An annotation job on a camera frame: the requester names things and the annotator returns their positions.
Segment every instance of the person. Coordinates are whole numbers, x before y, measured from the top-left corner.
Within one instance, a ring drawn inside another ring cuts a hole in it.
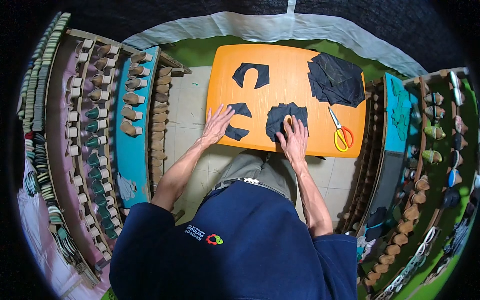
[[[202,136],[131,207],[110,263],[123,299],[356,299],[356,239],[332,234],[305,161],[308,129],[292,116],[283,153],[246,150],[223,170],[192,221],[170,213],[202,153],[225,134],[234,110],[208,111]],[[298,181],[306,225],[292,205]]]

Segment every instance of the tiled floor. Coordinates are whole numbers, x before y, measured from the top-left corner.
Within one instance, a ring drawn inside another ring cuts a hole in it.
[[[211,69],[211,66],[194,67],[191,68],[192,75],[176,77],[172,80],[168,99],[169,122],[165,133],[167,155],[165,171],[202,134]],[[205,194],[217,183],[220,172],[243,150],[243,148],[216,144],[203,154],[185,192],[175,203],[174,212],[180,209],[185,211],[185,216],[179,220],[179,224],[193,218]],[[350,190],[355,188],[352,185],[356,161],[356,158],[327,157],[326,160],[320,160],[313,156],[307,157],[310,173],[325,199],[334,225],[351,197]],[[304,220],[300,201],[297,202],[296,209],[300,218]]]

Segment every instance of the shirt logo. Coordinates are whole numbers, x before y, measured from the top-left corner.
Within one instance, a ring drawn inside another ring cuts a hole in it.
[[[213,245],[223,244],[223,240],[221,239],[221,237],[220,237],[219,235],[216,235],[215,233],[209,235],[209,236],[206,238],[206,240],[207,240],[207,242],[208,242],[209,244],[213,244]]]
[[[201,231],[200,229],[192,225],[187,226],[187,228],[185,229],[185,233],[190,234],[197,240],[202,240],[205,234],[205,232]]]

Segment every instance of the scissors blade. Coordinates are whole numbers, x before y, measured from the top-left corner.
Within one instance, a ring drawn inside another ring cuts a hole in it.
[[[333,113],[333,110],[331,108],[328,108],[330,115],[332,116],[333,122],[335,123],[335,126],[337,129],[342,128],[342,125],[340,125],[340,121],[336,118],[336,115]]]

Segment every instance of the blue board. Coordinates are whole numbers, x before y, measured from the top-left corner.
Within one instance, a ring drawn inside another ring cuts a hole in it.
[[[420,140],[417,134],[421,127],[421,108],[418,98],[403,87],[402,80],[385,73],[385,81],[388,101],[385,150],[404,153],[407,144],[414,144],[412,138]]]
[[[147,118],[150,107],[150,95],[152,91],[153,78],[160,54],[158,46],[144,50],[148,54],[153,55],[152,61],[140,64],[150,69],[150,74],[142,79],[148,81],[148,85],[141,89],[135,90],[139,96],[145,97],[145,102],[137,106],[133,106],[133,110],[141,111],[143,117],[140,120],[132,121],[133,126],[143,128],[142,134],[135,137],[129,136],[120,130],[123,120],[121,109],[125,104],[123,95],[127,93],[125,90],[125,82],[128,80],[128,68],[130,67],[130,58],[123,64],[123,68],[119,74],[119,83],[117,85],[115,114],[112,121],[115,122],[115,158],[117,170],[114,173],[114,179],[118,185],[120,198],[123,201],[123,207],[130,208],[132,205],[140,202],[150,202],[150,186],[148,180],[148,164],[147,164]]]

